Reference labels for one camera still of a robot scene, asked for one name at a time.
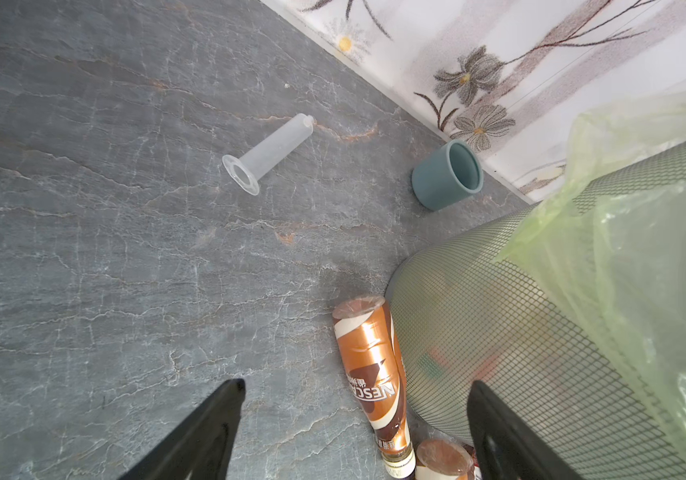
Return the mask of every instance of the gray flower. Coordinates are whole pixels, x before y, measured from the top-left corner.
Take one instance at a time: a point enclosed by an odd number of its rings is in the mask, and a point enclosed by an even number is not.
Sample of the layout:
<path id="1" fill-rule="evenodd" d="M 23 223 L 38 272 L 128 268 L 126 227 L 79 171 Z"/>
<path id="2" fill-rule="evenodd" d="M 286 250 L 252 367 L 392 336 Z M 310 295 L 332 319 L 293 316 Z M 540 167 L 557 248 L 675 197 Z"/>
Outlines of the gray flower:
<path id="1" fill-rule="evenodd" d="M 473 118 L 458 117 L 455 127 L 458 131 L 450 135 L 451 138 L 462 138 L 474 151 L 490 148 L 490 137 L 502 137 L 508 129 L 516 125 L 516 120 L 506 118 L 508 111 L 500 105 L 483 105 L 476 111 Z"/>
<path id="2" fill-rule="evenodd" d="M 439 98 L 456 91 L 463 105 L 469 106 L 479 89 L 492 90 L 500 81 L 503 63 L 497 56 L 488 54 L 485 45 L 478 47 L 465 59 L 458 58 L 458 62 L 462 67 L 461 72 L 448 72 L 442 68 L 434 74 L 439 82 L 434 92 Z"/>

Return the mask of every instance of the trash bag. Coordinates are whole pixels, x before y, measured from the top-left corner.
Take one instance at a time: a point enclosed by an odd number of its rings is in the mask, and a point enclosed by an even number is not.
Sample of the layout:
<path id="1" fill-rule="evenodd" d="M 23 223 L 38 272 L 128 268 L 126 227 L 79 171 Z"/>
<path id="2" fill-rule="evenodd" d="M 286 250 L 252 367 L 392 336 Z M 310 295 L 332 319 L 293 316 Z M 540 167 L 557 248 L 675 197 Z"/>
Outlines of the trash bag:
<path id="1" fill-rule="evenodd" d="M 686 462 L 686 180 L 572 202 L 596 178 L 686 140 L 686 91 L 581 114 L 566 182 L 497 261 L 517 264 L 626 380 Z"/>

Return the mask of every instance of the floral wallpaper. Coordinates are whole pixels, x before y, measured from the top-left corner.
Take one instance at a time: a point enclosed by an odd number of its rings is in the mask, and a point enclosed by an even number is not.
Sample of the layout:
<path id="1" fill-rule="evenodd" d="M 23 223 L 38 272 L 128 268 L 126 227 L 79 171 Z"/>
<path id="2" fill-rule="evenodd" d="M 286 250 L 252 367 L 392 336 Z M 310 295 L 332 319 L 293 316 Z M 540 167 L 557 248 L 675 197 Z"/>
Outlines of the floral wallpaper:
<path id="1" fill-rule="evenodd" d="M 686 0 L 264 2 L 530 200 L 561 186 L 578 114 L 686 89 Z"/>

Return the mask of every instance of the metal mesh basket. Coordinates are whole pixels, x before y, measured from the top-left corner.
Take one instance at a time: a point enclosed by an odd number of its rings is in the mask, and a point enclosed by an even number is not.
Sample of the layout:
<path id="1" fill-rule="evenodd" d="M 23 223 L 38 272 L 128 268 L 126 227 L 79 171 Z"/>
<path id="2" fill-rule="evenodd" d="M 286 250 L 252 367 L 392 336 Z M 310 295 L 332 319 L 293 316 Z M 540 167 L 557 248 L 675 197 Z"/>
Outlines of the metal mesh basket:
<path id="1" fill-rule="evenodd" d="M 686 179 L 686 142 L 594 180 L 574 199 Z M 577 325 L 513 264 L 494 264 L 530 208 L 406 260 L 388 288 L 407 398 L 432 426 L 471 443 L 466 400 L 482 379 L 585 478 L 686 478 L 656 421 Z"/>

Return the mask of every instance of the brand logo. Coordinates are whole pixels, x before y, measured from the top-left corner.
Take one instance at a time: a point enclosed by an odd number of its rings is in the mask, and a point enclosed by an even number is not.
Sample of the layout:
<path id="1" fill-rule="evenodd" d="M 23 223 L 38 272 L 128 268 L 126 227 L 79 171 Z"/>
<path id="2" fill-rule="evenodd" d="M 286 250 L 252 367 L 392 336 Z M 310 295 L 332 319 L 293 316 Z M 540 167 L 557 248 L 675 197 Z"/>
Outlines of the brand logo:
<path id="1" fill-rule="evenodd" d="M 394 384 L 391 382 L 368 387 L 367 382 L 364 379 L 355 379 L 348 376 L 348 383 L 350 385 L 350 390 L 354 393 L 354 396 L 364 402 L 376 402 L 378 400 L 382 400 L 383 398 L 396 395 L 396 389 L 394 388 Z"/>

